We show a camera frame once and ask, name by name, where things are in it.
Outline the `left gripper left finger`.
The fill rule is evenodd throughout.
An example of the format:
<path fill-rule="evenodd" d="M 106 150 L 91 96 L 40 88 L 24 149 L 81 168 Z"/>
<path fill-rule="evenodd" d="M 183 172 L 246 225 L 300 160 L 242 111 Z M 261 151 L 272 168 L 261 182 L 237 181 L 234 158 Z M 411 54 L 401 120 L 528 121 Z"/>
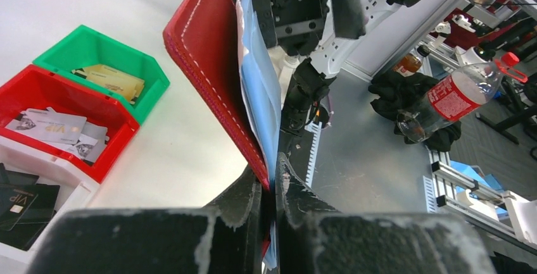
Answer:
<path fill-rule="evenodd" d="M 262 185 L 251 169 L 202 208 L 80 209 L 56 221 L 29 273 L 260 273 Z"/>

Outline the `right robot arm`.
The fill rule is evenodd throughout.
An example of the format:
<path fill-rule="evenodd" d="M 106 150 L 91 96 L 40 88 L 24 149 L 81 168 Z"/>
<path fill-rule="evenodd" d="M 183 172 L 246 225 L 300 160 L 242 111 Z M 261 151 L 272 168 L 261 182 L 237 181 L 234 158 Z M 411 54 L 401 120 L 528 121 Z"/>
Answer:
<path fill-rule="evenodd" d="M 302 56 L 284 101 L 281 130 L 300 136 L 348 56 L 368 31 L 420 0 L 251 0 L 267 48 Z"/>

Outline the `red leather card holder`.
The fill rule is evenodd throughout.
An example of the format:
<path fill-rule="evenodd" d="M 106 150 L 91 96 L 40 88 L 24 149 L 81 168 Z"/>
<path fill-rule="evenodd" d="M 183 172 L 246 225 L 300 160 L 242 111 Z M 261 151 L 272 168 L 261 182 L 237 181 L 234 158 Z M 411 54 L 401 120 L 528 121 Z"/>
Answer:
<path fill-rule="evenodd" d="M 269 240 L 269 176 L 241 92 L 234 0 L 183 0 L 163 31 L 167 53 L 233 140 L 247 167 L 211 201 L 208 273 L 260 273 Z"/>

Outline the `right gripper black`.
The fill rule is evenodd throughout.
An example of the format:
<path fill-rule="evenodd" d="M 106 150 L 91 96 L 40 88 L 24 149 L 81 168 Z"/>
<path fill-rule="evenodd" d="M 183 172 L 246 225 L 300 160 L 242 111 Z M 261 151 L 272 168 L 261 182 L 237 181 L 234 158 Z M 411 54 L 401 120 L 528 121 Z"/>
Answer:
<path fill-rule="evenodd" d="M 267 48 L 281 47 L 289 56 L 309 56 L 322 38 L 327 0 L 252 0 Z M 357 40 L 365 35 L 361 0 L 331 0 L 334 34 Z"/>

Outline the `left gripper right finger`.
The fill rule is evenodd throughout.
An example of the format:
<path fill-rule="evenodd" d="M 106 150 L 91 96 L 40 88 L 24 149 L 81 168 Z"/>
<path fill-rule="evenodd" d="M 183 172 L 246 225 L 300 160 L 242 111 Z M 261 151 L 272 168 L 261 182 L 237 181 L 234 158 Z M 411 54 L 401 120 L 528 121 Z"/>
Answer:
<path fill-rule="evenodd" d="M 494 273 L 463 219 L 426 213 L 342 213 L 277 157 L 279 273 Z"/>

